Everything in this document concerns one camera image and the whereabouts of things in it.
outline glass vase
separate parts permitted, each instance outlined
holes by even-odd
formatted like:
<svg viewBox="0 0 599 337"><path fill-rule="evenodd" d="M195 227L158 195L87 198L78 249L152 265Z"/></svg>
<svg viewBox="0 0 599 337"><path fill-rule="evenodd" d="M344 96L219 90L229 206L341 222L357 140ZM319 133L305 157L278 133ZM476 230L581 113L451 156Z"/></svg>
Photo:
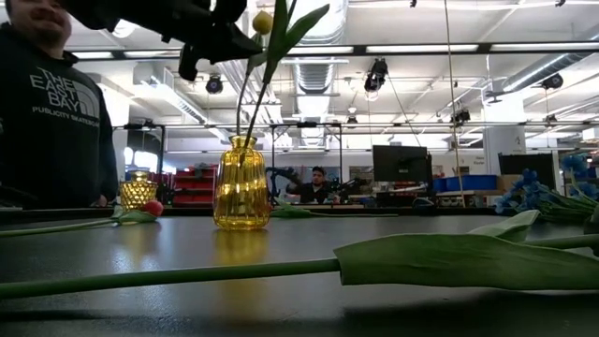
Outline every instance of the glass vase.
<svg viewBox="0 0 599 337"><path fill-rule="evenodd" d="M125 211L139 210L148 201L156 199L158 185L148 181L147 171L131 172L130 182L121 182L121 206Z"/></svg>
<svg viewBox="0 0 599 337"><path fill-rule="evenodd" d="M214 188L214 223L223 229L264 227L270 218L264 157L254 150L251 138L231 138L232 149L223 153Z"/></svg>

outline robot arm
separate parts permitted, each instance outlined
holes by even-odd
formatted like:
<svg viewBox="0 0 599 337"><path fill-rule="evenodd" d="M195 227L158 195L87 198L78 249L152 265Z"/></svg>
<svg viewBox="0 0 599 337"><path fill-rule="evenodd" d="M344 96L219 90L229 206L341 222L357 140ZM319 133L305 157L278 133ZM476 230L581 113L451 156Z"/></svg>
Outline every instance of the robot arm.
<svg viewBox="0 0 599 337"><path fill-rule="evenodd" d="M274 198L279 197L281 193L281 191L277 189L277 176L283 176L287 178L295 186L301 185L301 180L298 176L298 173L292 168L266 168L266 172L270 172L270 202L272 204L276 204Z"/></svg>
<svg viewBox="0 0 599 337"><path fill-rule="evenodd" d="M210 11L210 0L62 0L62 6L90 29L114 31L119 20L127 20L162 36L164 42L183 42L179 72L188 81L196 79L199 59L212 64L246 59L262 52L235 22L247 0L219 0Z"/></svg>

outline man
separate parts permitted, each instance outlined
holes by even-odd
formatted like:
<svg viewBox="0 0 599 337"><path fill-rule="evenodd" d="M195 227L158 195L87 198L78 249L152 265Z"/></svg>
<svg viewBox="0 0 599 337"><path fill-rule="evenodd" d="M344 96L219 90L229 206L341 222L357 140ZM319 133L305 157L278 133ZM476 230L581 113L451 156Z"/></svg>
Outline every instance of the man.
<svg viewBox="0 0 599 337"><path fill-rule="evenodd" d="M325 171L320 167L312 168L311 183L290 184L286 190L289 194L300 195L300 203L312 203L316 201L321 204L329 197L329 189L325 181Z"/></svg>
<svg viewBox="0 0 599 337"><path fill-rule="evenodd" d="M55 0L7 0L0 28L2 198L29 208L106 206L118 187L101 90L65 51L70 17Z"/></svg>

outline black monitor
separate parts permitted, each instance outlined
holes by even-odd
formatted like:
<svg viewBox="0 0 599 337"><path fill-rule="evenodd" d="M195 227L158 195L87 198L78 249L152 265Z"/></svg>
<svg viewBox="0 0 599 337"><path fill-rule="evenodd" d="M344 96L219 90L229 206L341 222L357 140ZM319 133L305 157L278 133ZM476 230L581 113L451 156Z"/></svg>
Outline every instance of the black monitor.
<svg viewBox="0 0 599 337"><path fill-rule="evenodd" d="M502 174L522 174L525 169L536 171L537 179L549 189L555 189L553 154L499 154Z"/></svg>
<svg viewBox="0 0 599 337"><path fill-rule="evenodd" d="M429 182L431 164L426 147L373 146L376 182Z"/></svg>

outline gray table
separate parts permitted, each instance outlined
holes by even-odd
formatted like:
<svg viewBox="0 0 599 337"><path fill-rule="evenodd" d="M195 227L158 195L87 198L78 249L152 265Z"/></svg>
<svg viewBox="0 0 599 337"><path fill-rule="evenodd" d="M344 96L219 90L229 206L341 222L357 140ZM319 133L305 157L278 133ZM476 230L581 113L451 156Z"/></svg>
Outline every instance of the gray table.
<svg viewBox="0 0 599 337"><path fill-rule="evenodd" d="M325 258L333 256L335 247L389 234L463 233L501 220L272 220L267 231L236 233L216 230L207 217L164 218L160 225L4 239L0 280ZM531 238L580 231L538 226ZM342 287L338 273L324 273L5 300L0 302L0 336L578 337L599 333L597 317L599 295L594 292Z"/></svg>

